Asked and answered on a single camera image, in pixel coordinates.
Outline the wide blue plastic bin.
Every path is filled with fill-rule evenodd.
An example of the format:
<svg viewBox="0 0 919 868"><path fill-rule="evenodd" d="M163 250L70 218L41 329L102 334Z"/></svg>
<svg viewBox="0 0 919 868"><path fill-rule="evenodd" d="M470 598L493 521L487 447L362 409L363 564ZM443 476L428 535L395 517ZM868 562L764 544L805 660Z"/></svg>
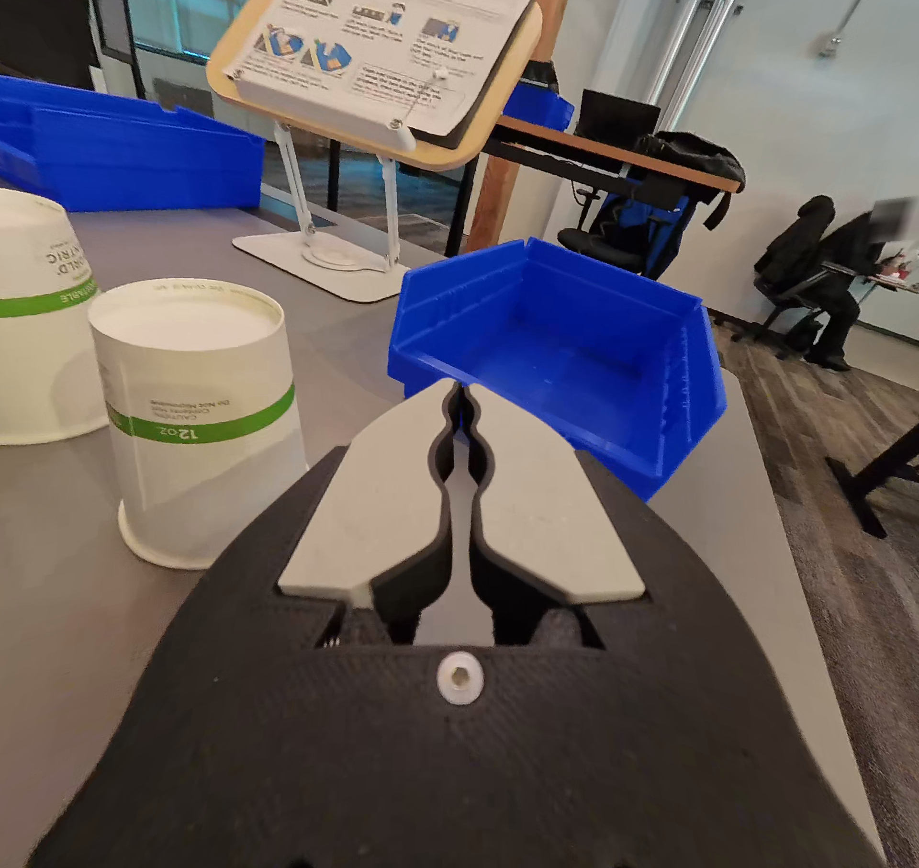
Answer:
<svg viewBox="0 0 919 868"><path fill-rule="evenodd" d="M644 501L727 407L701 300L536 238L408 271L387 371L405 397L485 386Z"/></svg>

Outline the black laptop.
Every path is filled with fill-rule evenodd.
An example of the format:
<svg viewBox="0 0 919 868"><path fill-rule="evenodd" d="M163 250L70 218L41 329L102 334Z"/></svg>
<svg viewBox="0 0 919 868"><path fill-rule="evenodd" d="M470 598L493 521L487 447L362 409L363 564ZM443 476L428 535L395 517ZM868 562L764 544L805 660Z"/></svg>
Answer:
<svg viewBox="0 0 919 868"><path fill-rule="evenodd" d="M637 152L641 139L654 134L660 115L659 106L585 89L573 134L608 147Z"/></svg>

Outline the office chair with blue cloth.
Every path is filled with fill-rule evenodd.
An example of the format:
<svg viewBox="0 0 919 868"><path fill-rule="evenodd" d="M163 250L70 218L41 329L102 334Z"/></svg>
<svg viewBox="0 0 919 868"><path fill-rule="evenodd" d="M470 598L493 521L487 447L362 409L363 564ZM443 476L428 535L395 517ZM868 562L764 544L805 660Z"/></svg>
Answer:
<svg viewBox="0 0 919 868"><path fill-rule="evenodd" d="M659 257L645 259L641 256L614 249L603 242L599 236L593 235L590 229L584 230L582 228L569 227L560 230L557 234L557 242L564 248L568 248L578 254L591 257L604 264L629 271L651 280L660 279L663 273L670 267L680 251L682 239L683 235L678 247L670 245Z"/></svg>

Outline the metal ceiling pipes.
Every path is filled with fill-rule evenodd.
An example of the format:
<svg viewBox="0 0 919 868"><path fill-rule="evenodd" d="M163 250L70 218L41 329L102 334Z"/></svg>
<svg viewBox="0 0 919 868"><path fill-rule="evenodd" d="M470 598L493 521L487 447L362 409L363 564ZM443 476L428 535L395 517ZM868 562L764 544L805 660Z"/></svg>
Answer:
<svg viewBox="0 0 919 868"><path fill-rule="evenodd" d="M672 132L678 125L736 5L737 0L711 0L709 3L705 0L677 0L677 12L666 33L645 96L649 105L659 109L657 132ZM683 47L694 28L695 17L703 7L706 7L706 17L695 42L682 60ZM683 69L679 71L671 93L666 94L668 82L680 62L684 64Z"/></svg>

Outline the blue cloth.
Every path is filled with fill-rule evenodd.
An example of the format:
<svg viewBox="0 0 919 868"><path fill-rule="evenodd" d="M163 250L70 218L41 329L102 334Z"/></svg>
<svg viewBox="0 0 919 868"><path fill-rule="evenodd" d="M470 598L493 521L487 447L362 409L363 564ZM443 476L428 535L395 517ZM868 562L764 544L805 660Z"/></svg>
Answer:
<svg viewBox="0 0 919 868"><path fill-rule="evenodd" d="M680 245L695 208L696 202L687 196L680 198L675 209L667 210L609 194L590 232L616 250L654 259L668 246Z"/></svg>

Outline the white paper cup green band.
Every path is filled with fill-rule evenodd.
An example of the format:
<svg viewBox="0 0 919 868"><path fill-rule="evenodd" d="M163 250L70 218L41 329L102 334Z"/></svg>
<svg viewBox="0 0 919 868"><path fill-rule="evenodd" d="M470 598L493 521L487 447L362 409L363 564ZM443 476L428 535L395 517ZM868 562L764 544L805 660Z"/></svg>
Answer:
<svg viewBox="0 0 919 868"><path fill-rule="evenodd" d="M88 307L98 284L66 211L1 191L1 443L108 425Z"/></svg>
<svg viewBox="0 0 919 868"><path fill-rule="evenodd" d="M99 294L88 320L122 539L205 569L308 470L284 310L239 284L165 278Z"/></svg>

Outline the black office chair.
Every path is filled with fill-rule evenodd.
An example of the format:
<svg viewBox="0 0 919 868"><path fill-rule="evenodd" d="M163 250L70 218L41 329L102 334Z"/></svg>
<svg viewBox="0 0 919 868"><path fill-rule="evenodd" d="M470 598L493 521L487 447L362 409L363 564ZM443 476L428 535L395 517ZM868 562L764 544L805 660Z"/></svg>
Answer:
<svg viewBox="0 0 919 868"><path fill-rule="evenodd" d="M89 0L1 0L1 74L94 90Z"/></svg>

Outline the long blue plastic bin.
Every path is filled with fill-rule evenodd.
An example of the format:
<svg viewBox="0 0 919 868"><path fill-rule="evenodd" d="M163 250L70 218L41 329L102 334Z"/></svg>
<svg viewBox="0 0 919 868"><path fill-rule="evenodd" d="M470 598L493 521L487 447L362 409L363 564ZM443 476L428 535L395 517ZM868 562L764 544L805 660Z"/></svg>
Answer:
<svg viewBox="0 0 919 868"><path fill-rule="evenodd" d="M182 107L1 78L2 182L69 212L256 207L265 148Z"/></svg>

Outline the blue storage bin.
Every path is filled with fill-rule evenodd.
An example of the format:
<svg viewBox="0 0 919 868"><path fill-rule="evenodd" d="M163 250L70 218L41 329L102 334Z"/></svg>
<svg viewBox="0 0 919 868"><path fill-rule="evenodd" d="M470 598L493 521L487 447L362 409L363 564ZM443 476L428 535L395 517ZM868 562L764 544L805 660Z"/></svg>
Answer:
<svg viewBox="0 0 919 868"><path fill-rule="evenodd" d="M518 82L504 105L503 116L549 130L566 132L574 111L573 104L551 89Z"/></svg>

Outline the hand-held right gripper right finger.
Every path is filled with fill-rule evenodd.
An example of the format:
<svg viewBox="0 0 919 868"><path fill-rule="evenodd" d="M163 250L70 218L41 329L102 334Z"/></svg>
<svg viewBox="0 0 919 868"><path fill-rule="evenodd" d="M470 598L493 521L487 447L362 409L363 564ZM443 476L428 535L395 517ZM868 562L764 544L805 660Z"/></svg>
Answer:
<svg viewBox="0 0 919 868"><path fill-rule="evenodd" d="M472 587L497 645L528 644L563 610L582 636L583 609L640 599L645 582L575 449L545 421L480 383L463 391Z"/></svg>

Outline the chair with black jacket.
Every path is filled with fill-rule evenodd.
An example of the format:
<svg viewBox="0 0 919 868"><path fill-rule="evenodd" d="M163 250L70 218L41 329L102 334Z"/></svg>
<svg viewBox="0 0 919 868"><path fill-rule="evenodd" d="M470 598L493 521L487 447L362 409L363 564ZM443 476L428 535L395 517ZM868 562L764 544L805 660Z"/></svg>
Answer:
<svg viewBox="0 0 919 868"><path fill-rule="evenodd" d="M818 338L821 306L813 299L814 290L829 277L819 255L821 239L835 218L833 199L818 195L803 204L796 221L776 237L753 266L754 289L772 305L764 322L744 324L734 321L731 342L759 341L785 313L802 309L805 313L783 337L778 356L802 354Z"/></svg>

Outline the black table leg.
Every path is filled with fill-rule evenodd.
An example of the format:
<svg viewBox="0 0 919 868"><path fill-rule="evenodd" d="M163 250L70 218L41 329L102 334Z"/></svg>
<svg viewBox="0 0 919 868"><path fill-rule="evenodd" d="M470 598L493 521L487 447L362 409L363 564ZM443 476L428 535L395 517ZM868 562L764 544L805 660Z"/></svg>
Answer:
<svg viewBox="0 0 919 868"><path fill-rule="evenodd" d="M870 506L867 496L890 479L918 483L917 466L911 464L917 455L918 427L914 426L856 473L850 472L840 460L825 458L848 506L861 529L868 535L883 540L888 533Z"/></svg>

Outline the wooden table black frame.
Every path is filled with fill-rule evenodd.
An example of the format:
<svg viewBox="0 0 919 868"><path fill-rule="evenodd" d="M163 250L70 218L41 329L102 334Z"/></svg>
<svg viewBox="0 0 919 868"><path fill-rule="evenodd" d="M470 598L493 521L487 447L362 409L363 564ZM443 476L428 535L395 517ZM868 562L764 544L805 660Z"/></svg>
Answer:
<svg viewBox="0 0 919 868"><path fill-rule="evenodd" d="M693 169L665 158L605 145L507 116L498 119L492 129L489 142L507 143L537 153L557 155L584 166L600 166L608 161L620 162L677 180L712 188L718 192L739 194L744 189L744 184L739 180Z"/></svg>

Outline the grey partition panel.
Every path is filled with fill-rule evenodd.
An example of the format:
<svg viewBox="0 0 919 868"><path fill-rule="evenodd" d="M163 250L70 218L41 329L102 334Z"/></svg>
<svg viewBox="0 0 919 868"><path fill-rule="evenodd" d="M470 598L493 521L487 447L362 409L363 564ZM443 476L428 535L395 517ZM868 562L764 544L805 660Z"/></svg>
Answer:
<svg viewBox="0 0 919 868"><path fill-rule="evenodd" d="M136 55L129 0L92 0L102 53L131 70L134 94L146 100Z"/></svg>

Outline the wooden post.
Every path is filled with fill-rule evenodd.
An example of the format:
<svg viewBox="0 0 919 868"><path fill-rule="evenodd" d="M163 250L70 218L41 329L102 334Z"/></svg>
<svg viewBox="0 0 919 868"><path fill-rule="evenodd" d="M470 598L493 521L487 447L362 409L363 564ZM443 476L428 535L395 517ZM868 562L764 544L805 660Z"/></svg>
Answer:
<svg viewBox="0 0 919 868"><path fill-rule="evenodd" d="M567 4L568 0L534 0L533 8L541 16L541 28L531 50L531 61L548 63L552 58ZM498 243L518 171L519 165L515 162L488 160L467 238L467 251Z"/></svg>

